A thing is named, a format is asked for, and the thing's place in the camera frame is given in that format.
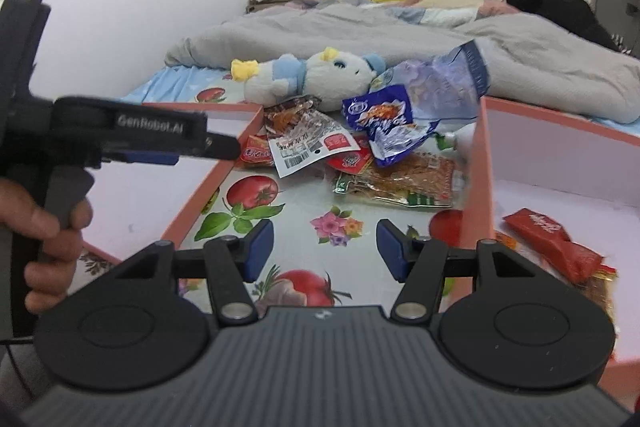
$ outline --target blue snack package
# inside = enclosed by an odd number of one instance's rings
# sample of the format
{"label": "blue snack package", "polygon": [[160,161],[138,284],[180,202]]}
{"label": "blue snack package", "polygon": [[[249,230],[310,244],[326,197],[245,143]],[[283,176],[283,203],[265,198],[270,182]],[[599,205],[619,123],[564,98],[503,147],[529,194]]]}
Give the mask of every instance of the blue snack package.
{"label": "blue snack package", "polygon": [[478,117],[479,101],[489,89],[490,78],[474,41],[431,60],[405,60],[389,68],[371,83],[370,92],[385,87],[406,87],[417,123]]}
{"label": "blue snack package", "polygon": [[342,100],[342,113],[353,130],[366,131],[380,167],[400,161],[433,136],[438,126],[437,121],[414,124],[411,102],[401,84]]}

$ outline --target black cushion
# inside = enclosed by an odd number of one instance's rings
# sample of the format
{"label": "black cushion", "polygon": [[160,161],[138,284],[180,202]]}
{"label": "black cushion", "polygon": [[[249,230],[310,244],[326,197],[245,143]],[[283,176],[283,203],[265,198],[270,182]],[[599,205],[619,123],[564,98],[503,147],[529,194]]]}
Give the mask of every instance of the black cushion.
{"label": "black cushion", "polygon": [[585,0],[507,0],[507,3],[523,12],[540,15],[585,40],[618,51]]}

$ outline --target black circular disc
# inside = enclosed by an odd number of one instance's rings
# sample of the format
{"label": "black circular disc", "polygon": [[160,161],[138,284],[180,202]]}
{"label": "black circular disc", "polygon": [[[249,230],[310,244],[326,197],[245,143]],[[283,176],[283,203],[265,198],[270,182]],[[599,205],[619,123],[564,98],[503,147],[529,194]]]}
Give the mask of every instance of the black circular disc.
{"label": "black circular disc", "polygon": [[613,325],[574,289],[537,279],[484,287],[453,304],[440,322],[446,351],[462,369],[512,389],[597,381]]}
{"label": "black circular disc", "polygon": [[142,389],[183,372],[207,346],[207,322],[190,302],[136,280],[107,288],[40,318],[35,347],[60,380],[92,391]]}

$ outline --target red tomato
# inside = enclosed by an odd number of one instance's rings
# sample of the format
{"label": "red tomato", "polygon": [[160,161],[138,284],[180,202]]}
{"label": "red tomato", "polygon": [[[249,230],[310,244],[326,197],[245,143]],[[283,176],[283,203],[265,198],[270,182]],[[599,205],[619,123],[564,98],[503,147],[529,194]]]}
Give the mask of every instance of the red tomato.
{"label": "red tomato", "polygon": [[211,87],[199,92],[196,95],[196,100],[198,100],[198,102],[215,102],[224,94],[225,90],[221,87]]}
{"label": "red tomato", "polygon": [[309,270],[290,270],[276,277],[276,280],[288,279],[293,283],[293,289],[306,295],[306,305],[311,306],[333,306],[335,301],[340,301],[340,297],[348,297],[351,294],[337,292],[331,288],[331,277],[326,275],[323,279]]}
{"label": "red tomato", "polygon": [[429,235],[444,241],[450,247],[460,246],[462,210],[441,210],[429,223]]}
{"label": "red tomato", "polygon": [[278,195],[278,184],[268,176],[247,176],[237,181],[226,192],[231,206],[242,203],[245,210],[270,204]]}

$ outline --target plush toy head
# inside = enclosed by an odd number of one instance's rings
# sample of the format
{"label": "plush toy head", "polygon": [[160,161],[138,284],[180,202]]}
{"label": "plush toy head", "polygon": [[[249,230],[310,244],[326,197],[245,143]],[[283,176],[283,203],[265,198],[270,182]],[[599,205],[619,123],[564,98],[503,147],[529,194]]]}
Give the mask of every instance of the plush toy head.
{"label": "plush toy head", "polygon": [[345,98],[365,94],[385,69],[385,61],[377,55],[358,57],[327,48],[309,60],[293,55],[263,64],[234,60],[231,75],[245,82],[247,102],[270,107],[296,94],[312,94],[322,100],[320,110],[328,112],[339,110]]}

